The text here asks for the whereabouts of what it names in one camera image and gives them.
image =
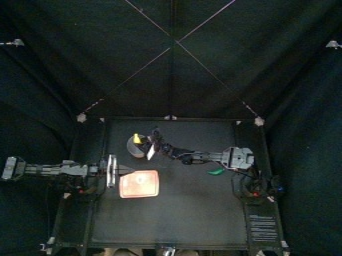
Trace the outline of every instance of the black fabric wall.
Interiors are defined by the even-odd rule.
[[[60,163],[71,151],[75,121],[44,68],[24,48],[0,49],[0,96],[0,168],[8,156],[28,163]],[[58,194],[46,182],[1,182],[0,255],[36,255],[56,206]]]
[[[270,115],[273,166],[287,188],[281,213],[295,255],[342,253],[341,81],[342,52],[325,50],[294,81],[282,114]]]
[[[341,1],[235,1],[191,34],[183,44],[229,90],[179,46],[123,83],[170,46],[126,1],[3,2],[1,42],[27,45],[0,49],[0,166],[9,155],[32,163],[68,158],[75,115],[103,97],[95,116],[250,118],[238,96],[267,119],[289,244],[298,255],[342,253],[342,51],[322,50],[341,26]],[[134,3],[170,31],[168,2]],[[178,3],[180,39],[229,2]],[[33,255],[47,240],[46,189],[42,182],[1,184],[0,255]],[[54,219],[54,191],[48,199]]]

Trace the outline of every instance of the green object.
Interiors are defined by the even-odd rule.
[[[214,175],[214,176],[218,176],[218,175],[221,175],[223,172],[225,172],[225,169],[223,169],[223,168],[218,168],[218,169],[215,169],[215,170],[213,170],[213,171],[208,171],[208,174],[210,174],[210,175]]]

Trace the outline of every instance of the orange glowing square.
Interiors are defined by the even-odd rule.
[[[159,176],[155,170],[142,170],[120,178],[120,197],[152,197],[159,194]]]

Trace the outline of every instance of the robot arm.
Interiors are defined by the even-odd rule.
[[[142,140],[135,140],[135,146],[146,155],[152,148],[155,152],[162,153],[171,159],[180,160],[186,165],[217,162],[226,169],[241,170],[247,170],[254,165],[254,155],[249,148],[230,147],[222,153],[176,148],[164,142],[158,128],[154,129],[150,136],[144,136]]]

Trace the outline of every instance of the yellow object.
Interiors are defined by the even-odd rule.
[[[140,140],[140,138],[139,138],[138,133],[134,134],[134,143],[135,143],[135,144],[142,144],[142,140]]]

